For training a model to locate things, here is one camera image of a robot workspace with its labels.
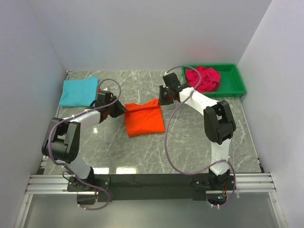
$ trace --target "orange garment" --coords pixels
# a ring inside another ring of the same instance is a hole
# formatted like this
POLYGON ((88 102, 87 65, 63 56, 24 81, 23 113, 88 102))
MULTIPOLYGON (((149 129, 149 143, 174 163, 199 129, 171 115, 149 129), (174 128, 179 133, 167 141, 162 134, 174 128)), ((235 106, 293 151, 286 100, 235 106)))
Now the orange garment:
POLYGON ((125 107, 128 111, 124 113, 124 121, 129 137, 165 132, 158 99, 151 100, 144 105, 125 104, 125 107))

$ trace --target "red object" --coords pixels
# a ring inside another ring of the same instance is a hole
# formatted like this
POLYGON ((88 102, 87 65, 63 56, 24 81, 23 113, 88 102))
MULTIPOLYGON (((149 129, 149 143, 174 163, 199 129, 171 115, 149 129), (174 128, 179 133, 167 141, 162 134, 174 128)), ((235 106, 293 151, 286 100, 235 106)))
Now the red object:
MULTIPOLYGON (((196 88, 200 93, 214 92, 220 86, 220 73, 212 68, 205 68, 198 66, 196 69, 201 74, 201 83, 196 88)), ((194 70, 186 70, 187 83, 194 87, 199 82, 199 75, 194 70)))
POLYGON ((125 104, 125 107, 128 111, 124 113, 124 121, 129 137, 165 132, 158 99, 151 100, 144 105, 125 104))

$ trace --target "marble table top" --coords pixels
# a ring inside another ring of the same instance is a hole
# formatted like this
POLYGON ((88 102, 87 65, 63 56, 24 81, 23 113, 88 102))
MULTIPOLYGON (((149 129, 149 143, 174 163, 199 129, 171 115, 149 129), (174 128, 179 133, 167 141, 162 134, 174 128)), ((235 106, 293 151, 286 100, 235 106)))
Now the marble table top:
MULTIPOLYGON (((182 82, 181 71, 176 70, 182 82)), ((113 78, 122 87, 121 103, 145 104, 158 98, 159 86, 163 85, 164 71, 73 71, 69 79, 84 79, 91 76, 99 79, 113 78)), ((105 82, 118 95, 113 82, 105 82)), ((236 172, 261 172, 259 160, 246 123, 239 98, 227 100, 235 118, 237 129, 232 138, 229 155, 236 172)), ((162 106, 166 124, 177 102, 162 106)), ((84 110, 60 108, 58 117, 69 117, 84 110)), ((197 171, 211 161, 211 145, 204 132, 203 117, 191 107, 184 105, 171 122, 168 150, 173 163, 184 171, 197 171)), ((164 152, 164 134, 150 134, 129 138, 125 129, 124 116, 108 117, 101 124, 87 129, 80 139, 78 156, 98 174, 115 173, 175 173, 164 152)), ((61 174, 62 169, 49 159, 44 174, 61 174)))

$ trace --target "green container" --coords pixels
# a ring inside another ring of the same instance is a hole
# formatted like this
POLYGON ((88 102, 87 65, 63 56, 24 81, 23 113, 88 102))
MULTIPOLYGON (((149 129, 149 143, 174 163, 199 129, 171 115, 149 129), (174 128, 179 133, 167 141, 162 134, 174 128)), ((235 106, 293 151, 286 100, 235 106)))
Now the green container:
MULTIPOLYGON (((241 75, 238 72, 237 66, 234 64, 209 64, 209 65, 189 65, 190 67, 207 67, 213 68, 220 72, 220 87, 217 91, 211 93, 203 93, 207 97, 240 97, 246 93, 241 75)), ((186 83, 186 69, 182 68, 182 76, 186 83)))

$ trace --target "folded blue cloth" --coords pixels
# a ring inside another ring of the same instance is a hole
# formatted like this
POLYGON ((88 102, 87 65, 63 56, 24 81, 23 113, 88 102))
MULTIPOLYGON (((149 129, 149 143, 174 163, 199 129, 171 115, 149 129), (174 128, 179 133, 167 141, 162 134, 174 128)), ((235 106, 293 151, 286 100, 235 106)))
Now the folded blue cloth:
POLYGON ((66 80, 59 101, 60 107, 88 107, 96 99, 99 79, 66 80))

